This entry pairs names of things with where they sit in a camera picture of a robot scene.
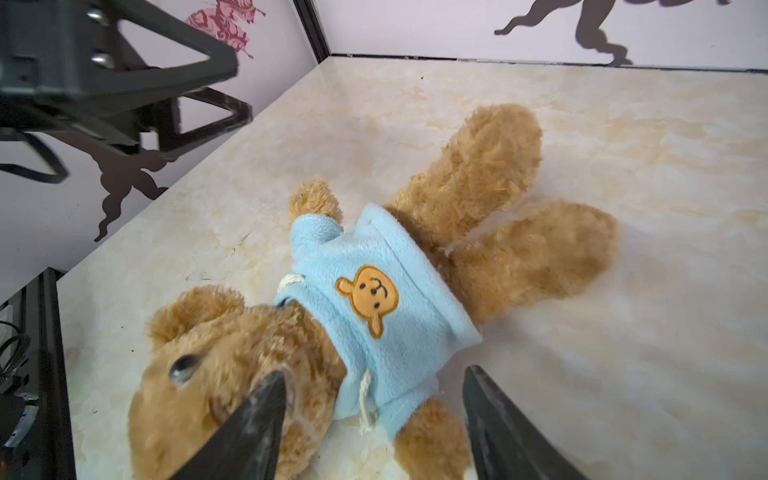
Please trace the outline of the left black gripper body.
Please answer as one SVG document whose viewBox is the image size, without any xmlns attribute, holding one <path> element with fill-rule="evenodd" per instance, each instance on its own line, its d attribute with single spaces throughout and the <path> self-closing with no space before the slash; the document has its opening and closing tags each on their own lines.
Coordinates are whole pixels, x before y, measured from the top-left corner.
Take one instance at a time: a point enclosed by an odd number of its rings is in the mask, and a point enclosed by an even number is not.
<svg viewBox="0 0 768 480">
<path fill-rule="evenodd" d="M 118 24 L 130 1 L 4 1 L 1 4 L 1 138 L 24 132 L 82 134 L 137 150 L 133 108 L 109 105 L 112 74 L 128 69 Z"/>
</svg>

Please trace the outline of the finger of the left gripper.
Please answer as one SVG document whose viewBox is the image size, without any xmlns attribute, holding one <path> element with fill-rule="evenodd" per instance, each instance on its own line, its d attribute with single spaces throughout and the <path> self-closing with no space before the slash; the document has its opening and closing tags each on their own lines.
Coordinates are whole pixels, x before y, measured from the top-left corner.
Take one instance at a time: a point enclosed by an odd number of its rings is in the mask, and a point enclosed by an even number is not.
<svg viewBox="0 0 768 480">
<path fill-rule="evenodd" d="M 250 104 L 210 87 L 152 107 L 152 130 L 162 153 L 187 153 L 232 133 L 253 119 Z"/>
<path fill-rule="evenodd" d="M 234 49 L 147 1 L 115 1 L 118 18 L 207 56 L 170 68 L 107 73 L 107 112 L 119 114 L 228 80 L 237 75 Z"/>
</svg>

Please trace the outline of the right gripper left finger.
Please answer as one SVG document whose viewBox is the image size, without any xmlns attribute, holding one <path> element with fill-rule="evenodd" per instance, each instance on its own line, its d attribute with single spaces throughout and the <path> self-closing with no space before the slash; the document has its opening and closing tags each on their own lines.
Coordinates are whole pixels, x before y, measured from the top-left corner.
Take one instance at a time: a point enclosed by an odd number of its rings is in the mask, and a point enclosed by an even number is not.
<svg viewBox="0 0 768 480">
<path fill-rule="evenodd" d="M 287 406 L 284 375 L 267 375 L 172 480 L 276 478 Z"/>
</svg>

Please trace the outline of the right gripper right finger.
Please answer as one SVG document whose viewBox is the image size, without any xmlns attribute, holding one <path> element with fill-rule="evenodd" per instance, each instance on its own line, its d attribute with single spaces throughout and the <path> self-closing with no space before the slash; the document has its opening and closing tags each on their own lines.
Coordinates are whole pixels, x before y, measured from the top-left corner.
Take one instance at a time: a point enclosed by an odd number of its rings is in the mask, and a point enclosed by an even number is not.
<svg viewBox="0 0 768 480">
<path fill-rule="evenodd" d="M 466 368 L 462 399 L 480 480 L 585 480 L 478 365 Z"/>
</svg>

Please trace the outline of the light blue bear shirt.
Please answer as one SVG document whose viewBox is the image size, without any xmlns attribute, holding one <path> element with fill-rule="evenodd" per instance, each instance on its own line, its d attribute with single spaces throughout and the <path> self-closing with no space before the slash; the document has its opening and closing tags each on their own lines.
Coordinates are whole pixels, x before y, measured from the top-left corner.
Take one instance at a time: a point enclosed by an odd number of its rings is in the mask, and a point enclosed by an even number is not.
<svg viewBox="0 0 768 480">
<path fill-rule="evenodd" d="M 355 227 L 306 214 L 292 224 L 293 266 L 275 303 L 303 306 L 325 329 L 347 375 L 335 419 L 359 417 L 395 437 L 438 393 L 437 374 L 482 337 L 403 226 L 369 204 Z"/>
</svg>

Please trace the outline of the brown teddy bear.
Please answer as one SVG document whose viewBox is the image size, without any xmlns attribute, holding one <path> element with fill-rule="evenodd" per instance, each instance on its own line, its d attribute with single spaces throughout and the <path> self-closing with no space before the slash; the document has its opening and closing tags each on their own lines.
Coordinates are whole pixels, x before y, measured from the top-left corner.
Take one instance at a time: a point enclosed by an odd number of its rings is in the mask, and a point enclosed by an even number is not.
<svg viewBox="0 0 768 480">
<path fill-rule="evenodd" d="M 541 128 L 515 104 L 476 109 L 441 156 L 386 204 L 422 249 L 480 333 L 509 310 L 583 293 L 618 251 L 613 216 L 555 201 L 471 239 L 491 214 L 515 205 L 534 183 Z M 343 214 L 329 185 L 302 184 L 293 222 L 306 214 Z M 286 378 L 277 475 L 298 477 L 336 420 L 346 367 L 323 326 L 300 304 L 249 306 L 231 288 L 199 286 L 158 310 L 148 324 L 152 358 L 128 417 L 134 475 L 167 479 L 187 463 L 270 373 Z M 460 479 L 471 464 L 461 421 L 438 393 L 393 442 L 412 479 Z"/>
</svg>

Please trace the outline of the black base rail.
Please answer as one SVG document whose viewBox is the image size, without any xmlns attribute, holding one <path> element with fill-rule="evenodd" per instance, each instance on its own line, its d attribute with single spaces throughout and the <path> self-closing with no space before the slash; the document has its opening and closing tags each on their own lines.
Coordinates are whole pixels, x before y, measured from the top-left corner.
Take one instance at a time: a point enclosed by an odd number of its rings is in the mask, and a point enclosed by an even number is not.
<svg viewBox="0 0 768 480">
<path fill-rule="evenodd" d="M 74 479 L 57 292 L 48 268 L 1 304 L 1 477 Z"/>
</svg>

